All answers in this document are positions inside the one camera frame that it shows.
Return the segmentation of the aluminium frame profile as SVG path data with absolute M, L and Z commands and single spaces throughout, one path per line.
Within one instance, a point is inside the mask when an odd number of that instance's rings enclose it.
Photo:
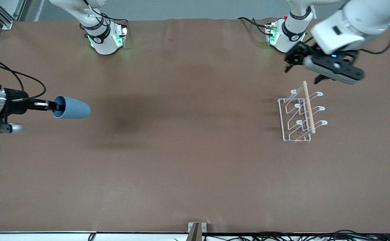
M 0 27 L 11 29 L 14 21 L 21 21 L 29 0 L 0 0 Z

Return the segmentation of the brown post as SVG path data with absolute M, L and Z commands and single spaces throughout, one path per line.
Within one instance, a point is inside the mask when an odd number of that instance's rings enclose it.
M 186 241 L 202 241 L 202 223 L 192 223 Z

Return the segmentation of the metal bracket plate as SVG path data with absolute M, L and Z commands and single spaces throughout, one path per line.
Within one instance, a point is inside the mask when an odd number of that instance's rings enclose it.
M 192 223 L 193 222 L 188 223 L 188 232 L 189 232 L 189 229 L 190 229 Z M 201 223 L 202 223 L 202 228 L 203 228 L 202 229 L 202 234 L 203 234 L 203 233 L 207 232 L 207 223 L 203 223 L 203 222 L 201 222 Z

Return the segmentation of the blue plastic cup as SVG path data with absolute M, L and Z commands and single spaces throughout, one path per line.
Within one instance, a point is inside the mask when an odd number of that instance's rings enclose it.
M 64 110 L 53 111 L 55 118 L 84 119 L 90 115 L 91 108 L 88 104 L 66 96 L 57 96 L 54 99 L 57 105 L 64 106 Z

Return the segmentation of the brown table cover sheet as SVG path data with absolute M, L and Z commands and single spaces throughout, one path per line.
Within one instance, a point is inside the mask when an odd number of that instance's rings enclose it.
M 86 102 L 86 119 L 11 115 L 0 134 L 0 231 L 390 233 L 390 49 L 359 84 L 313 84 L 240 20 L 134 21 L 97 54 L 77 22 L 16 22 L 0 61 Z M 282 141 L 277 100 L 307 81 L 325 111 Z

